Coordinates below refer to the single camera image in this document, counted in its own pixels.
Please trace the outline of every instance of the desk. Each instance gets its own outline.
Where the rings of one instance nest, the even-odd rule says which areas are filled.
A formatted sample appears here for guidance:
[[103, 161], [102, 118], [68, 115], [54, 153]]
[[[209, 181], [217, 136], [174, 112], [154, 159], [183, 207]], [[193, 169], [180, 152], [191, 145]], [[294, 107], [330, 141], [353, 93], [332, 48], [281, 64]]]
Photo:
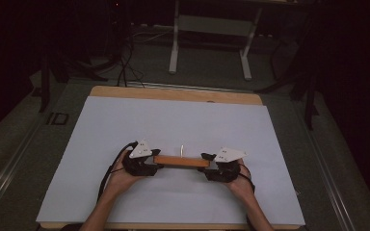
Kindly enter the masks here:
[[243, 69], [245, 80], [251, 80], [251, 69], [249, 67], [248, 54], [251, 49], [251, 42], [254, 38], [254, 33], [257, 24], [265, 6], [280, 6], [291, 9], [305, 9], [310, 4], [301, 3], [302, 1], [286, 1], [286, 0], [244, 0], [237, 2], [252, 3], [257, 6], [254, 19], [252, 21], [230, 20], [222, 18], [211, 18], [193, 15], [184, 15], [179, 13], [179, 0], [175, 0], [174, 21], [173, 21], [173, 43], [170, 59], [169, 73], [176, 73], [177, 59], [178, 59], [178, 33], [182, 31], [203, 32], [221, 35], [231, 35], [246, 37], [245, 46], [240, 50], [240, 60]]
[[[197, 147], [206, 147], [206, 152], [214, 153], [225, 142], [229, 147], [244, 145], [242, 149], [249, 149], [248, 153], [251, 153], [245, 163], [251, 167], [256, 196], [265, 214], [275, 228], [298, 228], [304, 224], [303, 215], [267, 109], [261, 104], [259, 96], [243, 93], [93, 88], [47, 191], [37, 221], [44, 228], [59, 228], [67, 223], [84, 221], [95, 204], [99, 181], [117, 154], [116, 146], [121, 148], [127, 141], [140, 140], [144, 136], [151, 148], [160, 148], [164, 155], [170, 155], [179, 148], [179, 142], [185, 144], [185, 153], [189, 157], [199, 155], [200, 149]], [[211, 114], [223, 106], [231, 110], [217, 111], [222, 115]], [[198, 110], [189, 115], [185, 111], [182, 116], [181, 110], [192, 107], [198, 107]], [[246, 113], [255, 107], [260, 113]], [[135, 112], [143, 110], [146, 115], [142, 117], [143, 120], [128, 119], [138, 115]], [[210, 115], [208, 119], [200, 116], [205, 113]], [[145, 121], [148, 116], [152, 117], [152, 124]], [[224, 123], [224, 119], [236, 116], [242, 120], [251, 120], [252, 117], [258, 120], [253, 120], [253, 128], [240, 123], [239, 119]], [[219, 123], [223, 128], [217, 128], [215, 121], [216, 125]], [[139, 132], [144, 126], [147, 127], [146, 131]], [[256, 131], [254, 137], [246, 137], [241, 133], [243, 130]], [[245, 229], [243, 209], [230, 192], [221, 187], [221, 184], [207, 182], [203, 174], [192, 169], [161, 169], [154, 177], [138, 182], [119, 199], [107, 227]], [[281, 213], [283, 208], [288, 208], [288, 213]]]

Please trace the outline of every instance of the table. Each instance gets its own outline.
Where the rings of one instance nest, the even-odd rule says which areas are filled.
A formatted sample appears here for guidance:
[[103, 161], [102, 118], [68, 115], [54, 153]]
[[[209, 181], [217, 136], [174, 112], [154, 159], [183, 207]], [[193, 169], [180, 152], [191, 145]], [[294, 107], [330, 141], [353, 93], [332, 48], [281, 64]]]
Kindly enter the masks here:
[[258, 8], [255, 11], [252, 21], [230, 20], [223, 18], [211, 18], [203, 16], [184, 15], [179, 13], [179, 0], [175, 0], [174, 21], [173, 21], [173, 43], [170, 59], [169, 73], [176, 73], [178, 59], [178, 34], [179, 31], [193, 31], [221, 35], [231, 35], [246, 37], [247, 41], [243, 49], [240, 50], [239, 56], [242, 64], [243, 75], [245, 80], [251, 80], [251, 69], [249, 67], [248, 54], [251, 49], [251, 42], [254, 38], [260, 16], [263, 8], [266, 6], [287, 7], [289, 9], [307, 10], [310, 4], [300, 3], [298, 1], [287, 0], [244, 0], [237, 2], [247, 2], [255, 4]]

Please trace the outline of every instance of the cable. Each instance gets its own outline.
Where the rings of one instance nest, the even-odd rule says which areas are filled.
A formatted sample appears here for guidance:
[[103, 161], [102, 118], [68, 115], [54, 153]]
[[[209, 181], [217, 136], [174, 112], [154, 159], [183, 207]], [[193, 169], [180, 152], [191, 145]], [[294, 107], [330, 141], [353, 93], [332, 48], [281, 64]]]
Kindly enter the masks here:
[[133, 37], [138, 36], [138, 35], [159, 35], [159, 34], [161, 34], [161, 32], [138, 32], [138, 33], [134, 34]]
[[117, 160], [119, 159], [119, 157], [122, 155], [122, 153], [129, 147], [131, 146], [132, 148], [134, 148], [138, 143], [135, 141], [135, 142], [130, 142], [129, 144], [127, 144], [120, 152], [119, 154], [117, 155], [116, 159], [113, 161], [113, 163], [108, 167], [107, 171], [106, 171], [106, 174], [104, 175], [103, 177], [103, 180], [101, 181], [101, 184], [100, 184], [100, 189], [98, 190], [98, 196], [97, 196], [97, 201], [100, 199], [100, 196], [103, 195], [103, 191], [104, 191], [104, 187], [106, 186], [106, 183], [107, 183], [107, 180], [108, 180], [108, 177], [110, 175], [110, 173], [112, 172], [113, 170], [113, 167], [114, 165], [116, 164]]
[[121, 70], [121, 72], [119, 73], [119, 77], [118, 77], [118, 79], [117, 79], [117, 87], [119, 87], [119, 81], [120, 81], [120, 79], [121, 79], [121, 76], [123, 76], [124, 84], [125, 84], [125, 86], [127, 87], [127, 80], [126, 80], [126, 78], [125, 78], [125, 68], [127, 67], [128, 63], [130, 62], [131, 57], [132, 57], [132, 54], [133, 54], [132, 48], [131, 48], [128, 44], [124, 44], [124, 45], [126, 45], [126, 46], [129, 48], [129, 50], [130, 50], [130, 55], [128, 56], [127, 63], [124, 63], [123, 58], [122, 58], [122, 56], [121, 56], [122, 70]]
[[251, 171], [245, 165], [239, 164], [239, 166], [244, 167], [248, 171], [249, 179], [251, 180]]
[[161, 34], [156, 35], [156, 36], [151, 37], [151, 38], [147, 38], [147, 39], [145, 39], [145, 40], [137, 40], [137, 41], [134, 41], [134, 42], [135, 42], [135, 43], [143, 43], [143, 42], [151, 41], [151, 40], [153, 40], [153, 39], [157, 39], [157, 38], [159, 38], [159, 37], [162, 37], [162, 36], [164, 36], [164, 35], [166, 35], [166, 34], [168, 34], [168, 33], [170, 33], [170, 32], [172, 32], [172, 30], [169, 30], [168, 32], [161, 33]]
[[246, 175], [242, 174], [242, 173], [239, 173], [239, 175], [242, 176], [247, 181], [249, 181], [249, 183], [251, 184], [251, 188], [253, 189], [253, 192], [254, 192], [255, 189], [256, 189], [256, 186], [253, 184], [253, 182], [251, 181], [251, 179], [249, 177], [247, 177]]
[[110, 171], [110, 174], [111, 174], [111, 173], [114, 173], [114, 172], [117, 172], [117, 171], [121, 171], [121, 170], [123, 170], [123, 169], [124, 169], [124, 167], [119, 168], [119, 169], [116, 169], [116, 170], [112, 170], [112, 171]]
[[41, 229], [41, 226], [40, 224], [38, 224], [38, 226], [36, 227], [35, 231], [39, 231]]
[[[144, 74], [141, 72], [141, 71], [139, 71], [139, 70], [135, 70], [130, 64], [128, 65], [128, 68], [130, 68], [131, 69], [131, 72], [133, 73], [133, 75], [134, 75], [134, 77], [136, 78], [136, 80], [138, 81], [138, 82], [140, 82], [140, 84], [143, 86], [143, 88], [145, 88], [145, 86], [144, 86], [144, 83], [143, 83], [143, 81], [141, 81], [143, 78], [144, 78]], [[141, 76], [141, 78], [139, 78], [136, 74], [135, 74], [135, 72], [134, 71], [137, 71], [137, 72], [139, 72], [142, 76]]]

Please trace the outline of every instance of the wooden board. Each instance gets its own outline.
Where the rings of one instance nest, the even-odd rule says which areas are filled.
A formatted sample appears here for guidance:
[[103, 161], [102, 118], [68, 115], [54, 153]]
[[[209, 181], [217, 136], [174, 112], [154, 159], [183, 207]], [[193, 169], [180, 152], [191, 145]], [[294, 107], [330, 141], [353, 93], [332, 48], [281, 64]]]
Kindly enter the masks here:
[[[215, 141], [217, 139], [225, 139], [226, 145], [241, 146], [243, 149], [254, 150], [251, 153], [251, 158], [246, 159], [245, 164], [251, 166], [253, 175], [256, 175], [254, 180], [256, 186], [258, 186], [256, 191], [257, 198], [262, 202], [262, 208], [269, 215], [268, 218], [273, 219], [275, 213], [279, 213], [280, 211], [279, 207], [272, 209], [268, 208], [269, 206], [282, 204], [282, 208], [286, 208], [285, 203], [291, 203], [291, 201], [297, 200], [297, 197], [294, 194], [294, 189], [289, 183], [290, 179], [285, 177], [275, 178], [274, 174], [269, 172], [267, 168], [268, 166], [273, 166], [273, 164], [280, 164], [281, 166], [278, 166], [277, 170], [284, 169], [286, 176], [288, 176], [285, 164], [280, 158], [281, 153], [279, 153], [278, 150], [277, 138], [272, 130], [271, 120], [268, 117], [266, 108], [257, 106], [256, 110], [252, 111], [244, 109], [242, 105], [237, 105], [262, 105], [258, 95], [191, 90], [95, 87], [92, 89], [91, 96], [96, 97], [89, 97], [86, 101], [83, 112], [80, 115], [79, 121], [73, 131], [73, 135], [70, 138], [64, 158], [62, 159], [54, 180], [49, 187], [43, 201], [42, 209], [40, 209], [40, 215], [37, 218], [37, 221], [40, 222], [43, 227], [60, 228], [68, 222], [84, 220], [82, 218], [86, 218], [88, 213], [93, 209], [93, 205], [95, 204], [95, 194], [98, 190], [98, 179], [103, 176], [104, 167], [110, 164], [109, 160], [114, 160], [114, 150], [116, 147], [124, 146], [128, 142], [133, 141], [133, 139], [142, 138], [149, 139], [152, 144], [151, 147], [164, 149], [166, 150], [166, 153], [170, 154], [179, 153], [179, 147], [181, 144], [184, 144], [185, 146], [189, 146], [189, 149], [187, 149], [189, 157], [194, 158], [199, 157], [196, 153], [214, 153], [217, 151], [217, 148], [224, 143], [223, 141], [216, 143]], [[113, 98], [125, 98], [125, 100], [114, 100]], [[164, 107], [158, 108], [158, 104], [154, 105], [155, 102], [148, 102], [153, 100], [139, 100], [139, 102], [135, 102], [135, 107], [131, 107], [133, 102], [130, 100], [142, 98], [159, 99], [161, 102], [158, 102], [158, 104], [164, 104]], [[189, 102], [170, 102], [170, 100], [216, 102], [218, 104], [190, 104]], [[221, 103], [228, 103], [231, 105], [221, 105]], [[216, 107], [226, 107], [226, 110], [208, 113], [209, 110], [213, 110], [213, 108]], [[146, 116], [143, 117], [142, 120], [132, 118], [132, 115], [139, 116], [143, 114], [142, 111], [138, 110], [147, 111]], [[155, 116], [152, 111], [163, 113], [159, 116]], [[220, 126], [222, 130], [229, 130], [227, 132], [217, 131], [217, 126], [212, 127], [213, 124], [211, 123], [213, 123], [213, 121], [211, 119], [188, 121], [190, 117], [209, 117], [206, 115], [219, 115], [219, 119], [220, 117], [224, 117], [224, 114], [233, 115], [225, 116], [225, 120], [221, 119], [219, 123], [224, 126]], [[173, 121], [176, 120], [178, 116], [181, 117], [180, 122]], [[151, 127], [145, 129], [145, 131], [139, 132], [138, 121], [146, 121], [151, 118], [152, 121], [147, 121], [144, 125], [147, 127], [156, 126], [154, 123], [160, 123], [160, 125], [156, 126], [156, 129]], [[244, 123], [243, 126], [240, 127], [240, 121], [242, 120], [246, 121], [246, 124]], [[195, 125], [195, 122], [202, 124], [196, 126], [195, 129], [193, 128], [193, 130], [195, 130], [194, 132], [187, 131], [191, 127], [183, 125]], [[199, 130], [200, 127], [205, 125], [209, 125], [211, 128], [202, 130], [204, 133], [208, 133], [205, 134], [203, 138], [196, 138], [195, 136], [188, 137], [186, 135], [188, 133], [199, 135], [201, 132]], [[168, 136], [166, 134], [166, 130], [175, 134]], [[241, 136], [245, 141], [241, 141], [239, 136], [235, 138], [234, 136], [225, 135], [226, 133], [240, 134], [241, 130], [256, 132], [253, 132], [248, 136]], [[102, 136], [100, 139], [98, 136], [92, 136], [91, 134], [102, 134]], [[199, 141], [203, 141], [203, 149], [198, 148]], [[280, 162], [274, 163], [274, 160], [277, 158], [279, 158]], [[78, 168], [71, 170], [71, 167], [76, 167], [76, 161], [80, 162], [80, 164], [77, 165]], [[264, 176], [266, 176], [266, 178], [273, 177], [275, 179], [262, 179]], [[233, 198], [230, 195], [230, 192], [219, 190], [217, 188], [221, 187], [220, 184], [206, 183], [205, 180], [204, 175], [197, 171], [191, 171], [189, 169], [171, 169], [168, 167], [161, 169], [156, 176], [139, 182], [133, 187], [133, 189], [130, 189], [130, 192], [125, 193], [121, 197], [116, 207], [114, 207], [114, 211], [109, 217], [109, 223], [107, 223], [106, 226], [121, 229], [246, 228], [246, 224], [244, 223], [245, 217], [243, 214], [237, 222], [229, 219], [230, 216], [237, 215], [240, 209], [237, 203], [234, 203], [234, 201], [228, 201], [230, 198]], [[272, 187], [280, 187], [281, 185], [287, 184], [286, 182], [289, 185], [287, 190], [272, 190]], [[269, 199], [268, 197], [272, 195], [269, 192], [277, 192], [277, 197]], [[291, 192], [292, 195], [283, 199], [282, 196], [285, 192]], [[146, 199], [150, 197], [154, 199], [149, 202]], [[156, 203], [155, 201], [166, 201], [166, 198], [168, 197], [173, 198], [170, 200], [170, 203], [159, 203], [163, 205], [163, 208], [145, 206], [148, 202]], [[197, 201], [197, 204], [193, 205], [190, 201]], [[215, 207], [226, 208], [226, 215], [223, 214], [220, 216], [222, 218], [221, 220], [214, 219], [217, 218], [218, 215], [208, 218], [204, 216], [212, 213], [212, 211], [220, 213], [221, 210], [216, 210]], [[135, 210], [133, 214], [129, 214], [133, 211], [125, 209], [121, 211], [121, 208], [142, 209]], [[178, 214], [170, 213], [170, 211], [177, 211], [177, 208], [182, 208], [179, 212], [184, 213], [186, 216], [179, 216]], [[300, 208], [288, 209], [288, 213], [282, 213], [282, 216], [277, 217], [277, 221], [273, 222], [274, 227], [286, 229], [298, 228], [302, 222], [300, 220], [298, 222], [291, 222], [290, 215], [294, 214], [295, 211], [299, 211], [299, 209]], [[65, 215], [72, 216], [73, 218], [66, 218]]]
[[154, 163], [169, 166], [209, 167], [210, 162], [201, 158], [184, 158], [174, 156], [154, 156]]

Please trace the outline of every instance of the black cable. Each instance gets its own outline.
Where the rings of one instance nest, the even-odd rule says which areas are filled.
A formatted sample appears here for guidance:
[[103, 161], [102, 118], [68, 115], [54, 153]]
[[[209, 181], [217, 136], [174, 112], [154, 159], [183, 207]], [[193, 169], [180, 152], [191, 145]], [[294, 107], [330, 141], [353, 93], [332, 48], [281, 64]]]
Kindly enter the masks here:
[[159, 33], [158, 35], [153, 36], [153, 37], [151, 37], [151, 38], [147, 38], [147, 39], [144, 39], [144, 40], [136, 40], [136, 41], [134, 41], [134, 42], [135, 42], [135, 43], [144, 43], [144, 42], [151, 41], [151, 40], [153, 40], [153, 39], [157, 39], [157, 38], [159, 38], [159, 37], [162, 37], [162, 36], [164, 36], [164, 35], [166, 35], [166, 34], [169, 34], [170, 32], [172, 32], [172, 30], [169, 30], [169, 31], [167, 31], [167, 32]]
[[135, 147], [138, 143], [135, 141], [135, 142], [130, 142], [129, 144], [127, 144], [120, 152], [119, 154], [117, 155], [116, 159], [113, 161], [113, 163], [108, 167], [107, 171], [106, 171], [106, 174], [104, 175], [103, 177], [103, 180], [101, 181], [101, 184], [100, 184], [100, 189], [98, 190], [98, 196], [97, 196], [97, 201], [100, 199], [100, 196], [103, 195], [103, 191], [104, 191], [104, 187], [107, 183], [107, 180], [108, 180], [108, 177], [111, 173], [111, 171], [113, 170], [113, 167], [114, 165], [116, 164], [117, 160], [119, 159], [119, 157], [122, 155], [122, 152], [124, 152], [129, 146], [131, 147]]
[[127, 87], [127, 80], [126, 80], [126, 78], [125, 78], [125, 69], [127, 68], [128, 63], [129, 63], [129, 62], [130, 62], [130, 60], [131, 60], [131, 57], [132, 57], [133, 51], [132, 51], [132, 48], [131, 48], [128, 44], [125, 44], [125, 45], [129, 48], [129, 50], [130, 50], [130, 55], [128, 56], [128, 59], [127, 59], [127, 62], [126, 62], [126, 63], [124, 63], [123, 58], [121, 57], [122, 70], [121, 70], [121, 72], [119, 73], [119, 77], [118, 77], [118, 79], [117, 79], [117, 87], [119, 87], [119, 81], [121, 80], [121, 76], [123, 76], [124, 84], [125, 84], [125, 86]]
[[256, 189], [256, 186], [253, 184], [251, 179], [249, 177], [247, 177], [246, 175], [242, 174], [242, 173], [239, 173], [239, 175], [242, 176], [243, 178], [245, 178], [247, 181], [249, 181], [249, 183], [251, 184], [251, 188], [253, 189], [253, 192], [254, 192], [254, 190]]
[[279, 41], [278, 42], [278, 45], [275, 47], [275, 49], [272, 51], [272, 54], [270, 55], [270, 69], [272, 70], [272, 73], [273, 73], [273, 78], [275, 80], [278, 80], [280, 78], [280, 76], [277, 76], [276, 75], [276, 72], [275, 72], [275, 66], [273, 65], [273, 57], [275, 56], [276, 52], [279, 50], [279, 48], [281, 47], [282, 45], [282, 42]]
[[249, 178], [251, 179], [251, 171], [245, 165], [239, 164], [239, 166], [244, 167], [248, 171]]
[[110, 171], [110, 174], [111, 174], [111, 173], [114, 173], [114, 172], [117, 172], [117, 171], [120, 171], [120, 170], [123, 170], [123, 169], [124, 169], [124, 167], [119, 168], [119, 169], [116, 169], [116, 170], [112, 170], [112, 171]]
[[[128, 68], [130, 68], [131, 72], [133, 73], [134, 77], [135, 77], [135, 80], [140, 82], [140, 84], [143, 86], [143, 88], [145, 88], [145, 85], [142, 81], [142, 79], [144, 78], [144, 74], [139, 71], [139, 70], [135, 70], [130, 64], [128, 64]], [[141, 74], [141, 77], [139, 78], [136, 74], [135, 74], [135, 71], [139, 72]]]
[[35, 231], [39, 231], [41, 229], [41, 226], [40, 224], [38, 224], [38, 226], [36, 227]]

